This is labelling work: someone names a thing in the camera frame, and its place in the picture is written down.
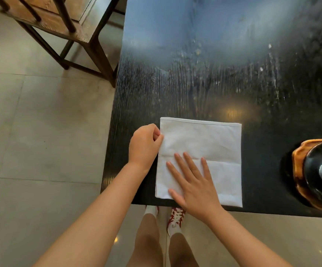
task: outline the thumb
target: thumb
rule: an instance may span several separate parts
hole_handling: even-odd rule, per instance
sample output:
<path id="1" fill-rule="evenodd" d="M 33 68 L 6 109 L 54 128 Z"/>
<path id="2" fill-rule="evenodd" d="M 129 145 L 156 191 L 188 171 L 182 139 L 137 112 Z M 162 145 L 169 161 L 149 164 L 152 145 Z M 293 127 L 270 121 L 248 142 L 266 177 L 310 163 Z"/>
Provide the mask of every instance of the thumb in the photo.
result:
<path id="1" fill-rule="evenodd" d="M 183 196 L 181 196 L 180 194 L 178 194 L 175 190 L 173 189 L 169 189 L 168 193 L 171 195 L 172 199 L 175 200 L 175 202 L 177 202 L 179 204 L 179 206 L 181 206 L 184 210 L 186 210 L 186 203 L 185 203 L 185 199 Z"/>
<path id="2" fill-rule="evenodd" d="M 161 147 L 161 144 L 163 142 L 163 138 L 164 138 L 164 135 L 159 135 L 159 137 L 157 138 L 157 140 L 155 140 L 155 144 L 157 146 L 157 149 L 159 149 Z"/>

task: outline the tiled floor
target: tiled floor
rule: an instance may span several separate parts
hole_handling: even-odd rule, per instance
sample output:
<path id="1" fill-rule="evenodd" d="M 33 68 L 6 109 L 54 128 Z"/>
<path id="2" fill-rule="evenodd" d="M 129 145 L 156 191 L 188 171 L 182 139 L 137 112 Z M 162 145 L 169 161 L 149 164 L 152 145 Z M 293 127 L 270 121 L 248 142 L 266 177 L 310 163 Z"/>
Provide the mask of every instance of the tiled floor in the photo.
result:
<path id="1" fill-rule="evenodd" d="M 123 22 L 123 17 L 113 15 Z M 60 51 L 65 41 L 41 32 Z M 115 67 L 123 32 L 107 25 L 100 41 Z M 74 45 L 69 58 L 96 69 Z M 114 89 L 105 80 L 63 70 L 16 22 L 0 15 L 0 267 L 30 266 L 99 194 Z M 143 206 L 131 206 L 107 266 L 125 266 Z M 167 259 L 169 209 L 158 217 Z M 322 219 L 233 213 L 295 266 L 322 266 Z M 184 234 L 201 266 L 237 266 L 201 222 Z"/>

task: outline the brown chair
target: brown chair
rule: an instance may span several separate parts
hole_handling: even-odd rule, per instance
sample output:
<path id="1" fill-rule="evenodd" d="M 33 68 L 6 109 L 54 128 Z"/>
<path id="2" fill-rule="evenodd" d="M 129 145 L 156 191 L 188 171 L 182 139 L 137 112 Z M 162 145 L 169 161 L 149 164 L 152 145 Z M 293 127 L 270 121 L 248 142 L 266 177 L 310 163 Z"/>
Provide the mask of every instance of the brown chair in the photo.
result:
<path id="1" fill-rule="evenodd" d="M 64 69 L 74 67 L 109 80 L 115 87 L 118 66 L 113 71 L 99 43 L 98 35 L 119 0 L 0 0 L 1 12 L 15 19 Z M 61 54 L 33 28 L 67 39 Z M 74 42 L 83 46 L 100 72 L 66 60 Z"/>

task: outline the black plate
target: black plate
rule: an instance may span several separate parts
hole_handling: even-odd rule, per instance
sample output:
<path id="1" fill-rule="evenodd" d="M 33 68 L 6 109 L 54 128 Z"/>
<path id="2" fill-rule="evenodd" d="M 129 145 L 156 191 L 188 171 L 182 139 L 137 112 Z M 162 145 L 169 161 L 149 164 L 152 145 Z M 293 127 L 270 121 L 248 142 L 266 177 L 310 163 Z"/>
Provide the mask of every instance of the black plate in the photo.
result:
<path id="1" fill-rule="evenodd" d="M 309 151 L 304 160 L 303 174 L 309 189 L 322 201 L 322 178 L 319 168 L 322 165 L 322 143 Z"/>

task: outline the sock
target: sock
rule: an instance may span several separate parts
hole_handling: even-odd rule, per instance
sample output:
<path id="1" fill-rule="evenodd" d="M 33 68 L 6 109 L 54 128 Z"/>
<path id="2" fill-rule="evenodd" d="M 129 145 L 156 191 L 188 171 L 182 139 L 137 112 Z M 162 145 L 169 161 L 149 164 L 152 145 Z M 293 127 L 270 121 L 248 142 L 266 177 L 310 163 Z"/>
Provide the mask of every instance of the sock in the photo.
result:
<path id="1" fill-rule="evenodd" d="M 147 205 L 144 215 L 152 214 L 156 218 L 158 213 L 159 213 L 159 211 L 157 209 L 157 206 Z"/>
<path id="2" fill-rule="evenodd" d="M 167 232 L 169 237 L 171 238 L 173 234 L 175 233 L 181 233 L 183 234 L 181 227 L 178 224 L 169 224 L 167 228 Z"/>

